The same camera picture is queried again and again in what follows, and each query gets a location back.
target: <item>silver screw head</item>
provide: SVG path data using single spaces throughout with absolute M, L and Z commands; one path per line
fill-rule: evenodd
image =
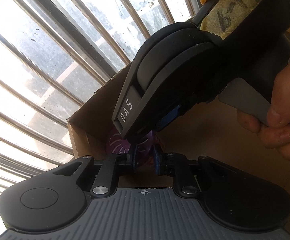
M 108 188 L 103 187 L 103 186 L 95 187 L 93 189 L 93 192 L 97 195 L 102 195 L 108 192 Z
M 197 188 L 193 186 L 185 186 L 182 188 L 182 192 L 185 194 L 195 194 L 197 192 Z

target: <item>brown cardboard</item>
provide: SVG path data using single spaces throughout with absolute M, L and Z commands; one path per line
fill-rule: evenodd
M 112 113 L 129 67 L 108 81 L 68 120 L 75 157 L 105 157 L 106 137 L 113 127 Z M 290 163 L 276 150 L 265 149 L 255 134 L 241 128 L 236 110 L 218 100 L 194 106 L 161 131 L 159 137 L 167 152 L 178 152 L 188 159 L 208 155 L 278 184 L 290 193 Z M 157 177 L 152 168 L 142 167 L 136 176 L 120 178 L 120 185 L 170 187 L 172 180 Z M 290 218 L 286 229 L 290 232 Z

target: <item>window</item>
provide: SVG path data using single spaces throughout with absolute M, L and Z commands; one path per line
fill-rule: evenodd
M 188 1 L 0 0 L 0 193 L 73 158 L 66 119 Z

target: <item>gray panel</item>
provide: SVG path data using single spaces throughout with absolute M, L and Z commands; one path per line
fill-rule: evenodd
M 231 81 L 218 95 L 218 99 L 247 114 L 255 116 L 267 124 L 267 111 L 270 103 L 242 78 Z
M 171 188 L 118 188 L 94 199 L 79 220 L 56 232 L 24 235 L 5 231 L 0 240 L 290 240 L 284 229 L 246 234 L 211 220 L 197 200 L 176 196 Z

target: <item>purple disc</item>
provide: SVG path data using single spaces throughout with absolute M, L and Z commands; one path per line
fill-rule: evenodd
M 158 139 L 154 132 L 149 132 L 143 139 L 138 143 L 137 156 L 138 164 L 141 166 L 145 164 L 151 157 L 151 148 L 154 143 L 157 143 Z M 114 127 L 108 136 L 106 141 L 106 154 L 113 153 L 127 153 L 130 148 L 130 143 L 122 139 L 117 129 Z

